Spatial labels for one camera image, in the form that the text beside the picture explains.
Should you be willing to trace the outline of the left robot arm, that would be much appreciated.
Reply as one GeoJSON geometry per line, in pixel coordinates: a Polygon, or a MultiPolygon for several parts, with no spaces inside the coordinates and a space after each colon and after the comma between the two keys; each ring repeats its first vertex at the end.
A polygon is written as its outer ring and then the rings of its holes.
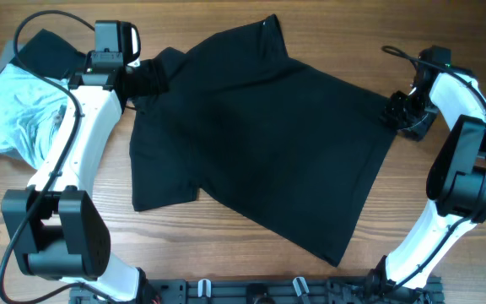
{"type": "Polygon", "coordinates": [[[131,74],[139,65],[138,28],[99,20],[94,50],[74,70],[67,86],[67,109],[46,160],[23,190],[8,190],[2,214],[10,237],[0,264],[0,297],[10,258],[22,274],[63,282],[53,297],[72,288],[86,290],[104,303],[159,303],[159,292],[138,267],[111,251],[110,232],[92,201],[95,176],[112,129],[127,98],[161,92],[131,74]]]}

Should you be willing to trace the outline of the black t-shirt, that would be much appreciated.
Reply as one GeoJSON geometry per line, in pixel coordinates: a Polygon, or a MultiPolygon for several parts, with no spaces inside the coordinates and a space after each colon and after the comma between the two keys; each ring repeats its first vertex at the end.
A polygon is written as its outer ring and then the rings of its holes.
{"type": "Polygon", "coordinates": [[[278,18],[164,49],[138,77],[137,211],[199,190],[338,265],[395,133],[386,98],[289,57],[278,18]]]}

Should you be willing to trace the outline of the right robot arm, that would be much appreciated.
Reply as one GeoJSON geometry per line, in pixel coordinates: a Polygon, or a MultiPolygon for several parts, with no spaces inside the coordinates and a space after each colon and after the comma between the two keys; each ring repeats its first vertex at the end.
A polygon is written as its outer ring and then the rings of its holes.
{"type": "Polygon", "coordinates": [[[394,46],[381,50],[415,69],[410,93],[394,93],[382,121],[411,139],[422,139],[437,116],[450,129],[429,170],[423,213],[360,287],[372,301],[405,301],[421,296],[438,262],[486,220],[486,98],[471,70],[452,65],[448,48],[431,46],[417,57],[394,46]]]}

